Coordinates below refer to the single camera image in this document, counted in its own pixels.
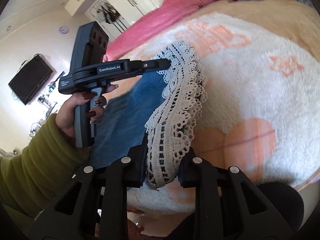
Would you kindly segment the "green sleeved left forearm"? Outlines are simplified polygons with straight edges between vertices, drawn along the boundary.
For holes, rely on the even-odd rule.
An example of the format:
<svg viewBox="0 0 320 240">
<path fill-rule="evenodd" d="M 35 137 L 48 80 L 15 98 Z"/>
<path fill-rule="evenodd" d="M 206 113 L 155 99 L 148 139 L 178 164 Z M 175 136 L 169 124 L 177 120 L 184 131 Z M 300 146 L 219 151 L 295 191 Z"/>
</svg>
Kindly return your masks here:
<svg viewBox="0 0 320 240">
<path fill-rule="evenodd" d="M 21 154 L 1 158 L 1 203 L 24 233 L 89 156 L 65 141 L 55 118 L 48 118 Z"/>
</svg>

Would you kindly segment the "left hand red nails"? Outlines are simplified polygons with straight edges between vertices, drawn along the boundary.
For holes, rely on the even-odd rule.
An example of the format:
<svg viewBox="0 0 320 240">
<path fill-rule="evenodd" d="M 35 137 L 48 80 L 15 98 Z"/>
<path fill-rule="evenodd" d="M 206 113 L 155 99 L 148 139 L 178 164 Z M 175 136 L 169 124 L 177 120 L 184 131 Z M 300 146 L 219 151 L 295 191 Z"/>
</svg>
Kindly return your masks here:
<svg viewBox="0 0 320 240">
<path fill-rule="evenodd" d="M 64 102 L 55 117 L 55 123 L 59 132 L 66 138 L 74 138 L 74 110 L 78 105 L 85 105 L 90 102 L 95 95 L 93 93 L 74 93 L 67 101 Z M 85 114 L 85 119 L 90 120 L 91 124 L 97 124 L 102 121 L 107 99 L 102 95 L 97 98 L 94 107 Z"/>
</svg>

